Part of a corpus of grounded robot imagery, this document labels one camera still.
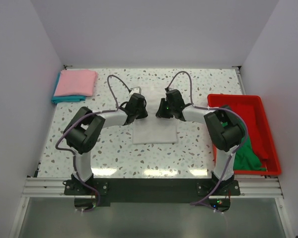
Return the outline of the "white t shirt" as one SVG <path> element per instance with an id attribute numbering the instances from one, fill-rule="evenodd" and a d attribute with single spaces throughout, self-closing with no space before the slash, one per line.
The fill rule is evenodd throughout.
<path id="1" fill-rule="evenodd" d="M 160 100 L 165 97 L 163 88 L 153 85 L 141 86 L 141 94 L 145 97 L 148 116 L 133 122 L 134 144 L 165 144 L 176 143 L 177 121 L 156 117 Z"/>

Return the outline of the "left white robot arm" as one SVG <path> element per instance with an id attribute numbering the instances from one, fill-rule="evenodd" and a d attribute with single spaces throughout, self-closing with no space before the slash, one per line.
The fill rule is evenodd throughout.
<path id="1" fill-rule="evenodd" d="M 89 194 L 93 189 L 91 170 L 91 150 L 96 145 L 103 128 L 125 126 L 136 119 L 148 116 L 146 99 L 139 93 L 130 96 L 116 110 L 93 112 L 88 107 L 81 107 L 64 131 L 66 143 L 74 149 L 74 172 L 77 179 L 75 188 L 81 194 Z"/>

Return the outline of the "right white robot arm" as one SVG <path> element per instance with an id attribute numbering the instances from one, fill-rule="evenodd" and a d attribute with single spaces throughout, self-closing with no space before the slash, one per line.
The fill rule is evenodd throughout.
<path id="1" fill-rule="evenodd" d="M 180 121 L 203 123 L 206 125 L 212 144 L 216 148 L 216 165 L 212 176 L 212 191 L 222 195 L 229 189 L 227 180 L 234 176 L 233 163 L 237 150 L 248 137 L 248 129 L 243 119 L 229 106 L 205 108 L 184 103 L 177 89 L 166 89 L 161 99 L 157 118 L 175 118 Z"/>

